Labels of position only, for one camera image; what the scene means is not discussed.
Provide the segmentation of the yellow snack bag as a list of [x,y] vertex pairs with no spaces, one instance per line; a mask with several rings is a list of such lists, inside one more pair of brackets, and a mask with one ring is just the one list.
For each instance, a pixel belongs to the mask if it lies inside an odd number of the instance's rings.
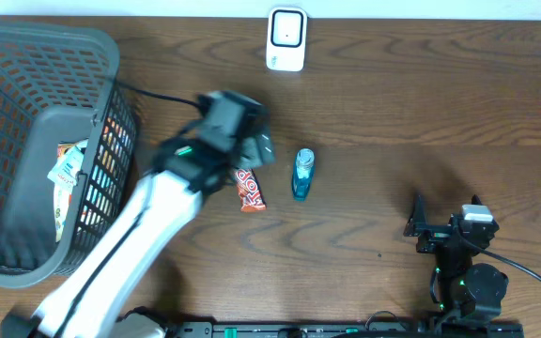
[[[84,139],[80,142],[60,143],[57,147],[56,163],[60,164],[63,161],[64,155],[73,147],[77,146],[82,152],[85,152],[88,140]],[[67,219],[68,209],[70,207],[71,193],[63,190],[57,184],[54,184],[54,221],[55,221],[55,242],[59,242],[62,238],[63,229]]]

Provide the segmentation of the red chocolate bar wrapper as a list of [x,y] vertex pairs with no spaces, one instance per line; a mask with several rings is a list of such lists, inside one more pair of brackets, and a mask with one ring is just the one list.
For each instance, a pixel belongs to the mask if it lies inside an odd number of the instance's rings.
[[253,170],[237,169],[233,177],[238,189],[241,212],[258,212],[267,209]]

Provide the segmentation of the white teal wipes pack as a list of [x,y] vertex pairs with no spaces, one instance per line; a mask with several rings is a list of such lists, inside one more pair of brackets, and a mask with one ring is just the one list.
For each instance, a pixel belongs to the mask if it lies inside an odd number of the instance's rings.
[[78,183],[84,154],[78,146],[71,147],[48,173],[49,178],[61,190],[72,192]]

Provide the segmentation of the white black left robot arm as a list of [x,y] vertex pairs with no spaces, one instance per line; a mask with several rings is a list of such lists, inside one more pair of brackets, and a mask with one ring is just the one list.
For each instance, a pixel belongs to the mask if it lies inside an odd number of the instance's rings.
[[8,313],[0,336],[108,336],[133,289],[205,199],[222,189],[234,170],[274,160],[264,122],[240,131],[220,122],[198,121],[193,127],[194,138],[179,135],[160,144],[151,170],[81,266],[31,317]]

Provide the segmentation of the teal mouthwash bottle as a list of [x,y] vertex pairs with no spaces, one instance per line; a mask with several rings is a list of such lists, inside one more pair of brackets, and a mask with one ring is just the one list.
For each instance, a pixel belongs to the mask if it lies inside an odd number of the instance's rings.
[[310,191],[315,172],[315,154],[310,148],[298,151],[293,166],[292,194],[296,201],[304,201]]

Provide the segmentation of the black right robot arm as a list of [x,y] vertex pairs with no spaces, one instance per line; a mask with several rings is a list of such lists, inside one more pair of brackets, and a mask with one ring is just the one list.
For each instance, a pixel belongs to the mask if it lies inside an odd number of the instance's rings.
[[486,330],[501,314],[508,277],[489,264],[472,262],[498,230],[490,210],[476,195],[448,223],[438,225],[428,221],[422,196],[414,197],[403,235],[417,238],[417,253],[436,259],[430,296],[441,313],[429,320],[433,331]]

